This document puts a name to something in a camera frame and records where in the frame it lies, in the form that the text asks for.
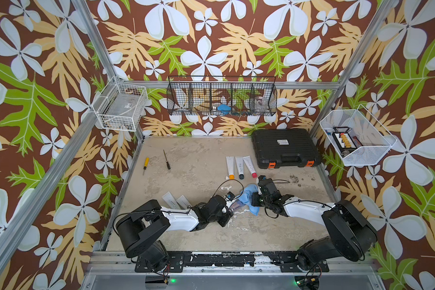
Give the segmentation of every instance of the microfiber cloth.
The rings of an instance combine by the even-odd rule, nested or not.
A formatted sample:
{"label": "microfiber cloth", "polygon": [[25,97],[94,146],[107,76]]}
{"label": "microfiber cloth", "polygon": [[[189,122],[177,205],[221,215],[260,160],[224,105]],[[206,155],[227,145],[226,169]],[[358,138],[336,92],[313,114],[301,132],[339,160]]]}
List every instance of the microfiber cloth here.
{"label": "microfiber cloth", "polygon": [[249,211],[251,213],[253,213],[254,215],[258,215],[259,207],[251,205],[251,198],[253,196],[253,192],[258,192],[258,186],[256,184],[247,185],[247,187],[244,188],[243,193],[241,193],[238,199],[249,207]]}

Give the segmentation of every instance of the screwdriver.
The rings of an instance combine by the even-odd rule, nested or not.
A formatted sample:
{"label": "screwdriver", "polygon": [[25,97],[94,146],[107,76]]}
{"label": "screwdriver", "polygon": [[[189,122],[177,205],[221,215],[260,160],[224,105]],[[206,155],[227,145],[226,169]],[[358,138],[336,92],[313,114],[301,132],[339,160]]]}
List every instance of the screwdriver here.
{"label": "screwdriver", "polygon": [[142,176],[144,176],[145,175],[145,170],[146,170],[146,167],[147,167],[147,165],[148,165],[148,161],[150,160],[150,158],[146,158],[145,159],[145,164],[143,165],[143,174],[142,174]]}
{"label": "screwdriver", "polygon": [[171,169],[171,166],[169,166],[169,162],[167,161],[166,152],[164,152],[164,150],[163,150],[163,153],[164,153],[164,158],[166,158],[166,165],[167,165],[167,168],[168,168],[168,169]]}

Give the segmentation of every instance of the white wire basket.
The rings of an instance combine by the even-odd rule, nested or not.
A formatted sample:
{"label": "white wire basket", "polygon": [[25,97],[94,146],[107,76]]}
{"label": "white wire basket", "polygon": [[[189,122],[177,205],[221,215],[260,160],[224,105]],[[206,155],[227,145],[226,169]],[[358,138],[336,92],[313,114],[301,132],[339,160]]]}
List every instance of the white wire basket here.
{"label": "white wire basket", "polygon": [[135,131],[148,100],[146,88],[134,84],[107,85],[100,95],[105,98],[96,111],[104,129]]}
{"label": "white wire basket", "polygon": [[[320,121],[320,126],[345,166],[376,165],[397,141],[375,116],[366,110],[366,117],[360,109],[366,110],[364,106],[358,109],[333,110]],[[338,147],[334,139],[337,137],[334,134],[335,127],[351,128],[349,136],[356,137],[361,146],[347,154],[344,148]]]}

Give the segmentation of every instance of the stained floor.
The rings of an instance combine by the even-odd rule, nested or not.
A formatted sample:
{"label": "stained floor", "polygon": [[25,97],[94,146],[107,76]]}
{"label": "stained floor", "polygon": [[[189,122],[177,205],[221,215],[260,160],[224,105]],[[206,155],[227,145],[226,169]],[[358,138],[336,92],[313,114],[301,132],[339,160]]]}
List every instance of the stained floor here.
{"label": "stained floor", "polygon": [[[171,170],[166,167],[166,151]],[[151,199],[168,207],[162,196],[168,191],[177,199],[182,194],[194,206],[207,202],[227,175],[226,156],[251,156],[258,175],[289,180],[277,184],[281,194],[293,194],[301,199],[330,202],[325,188],[313,167],[281,167],[259,169],[250,138],[147,138],[133,171],[119,213],[131,212]],[[142,176],[145,158],[150,162]],[[257,183],[245,167],[244,186]],[[227,182],[217,194],[227,188],[236,195],[241,185]],[[244,206],[235,212],[225,228],[209,224],[197,232],[165,232],[160,240],[168,251],[293,251],[311,239],[327,235],[324,226],[295,217],[270,218],[260,210],[258,216]],[[112,234],[107,251],[123,251],[118,236]]]}

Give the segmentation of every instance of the floral wallpaper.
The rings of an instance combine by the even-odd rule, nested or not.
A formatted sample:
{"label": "floral wallpaper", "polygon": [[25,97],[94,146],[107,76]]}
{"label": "floral wallpaper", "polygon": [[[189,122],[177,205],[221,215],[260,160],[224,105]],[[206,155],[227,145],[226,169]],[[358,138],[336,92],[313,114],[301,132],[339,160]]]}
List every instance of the floral wallpaper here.
{"label": "floral wallpaper", "polygon": [[[337,81],[377,9],[369,0],[88,1],[117,75],[123,79]],[[169,116],[166,90],[149,90],[145,135],[249,135],[310,129],[330,91],[279,90],[272,117]],[[237,100],[242,106],[248,96]],[[221,103],[228,104],[225,97]]]}
{"label": "floral wallpaper", "polygon": [[[70,0],[0,1],[0,235],[106,83]],[[0,276],[0,290],[78,289],[135,150],[132,133],[87,136]]]}
{"label": "floral wallpaper", "polygon": [[330,81],[377,9],[369,0],[88,1],[119,77]]}
{"label": "floral wallpaper", "polygon": [[344,167],[316,140],[337,194],[378,230],[371,249],[387,289],[435,289],[435,0],[397,2],[336,109],[366,107],[398,141],[375,166]]}

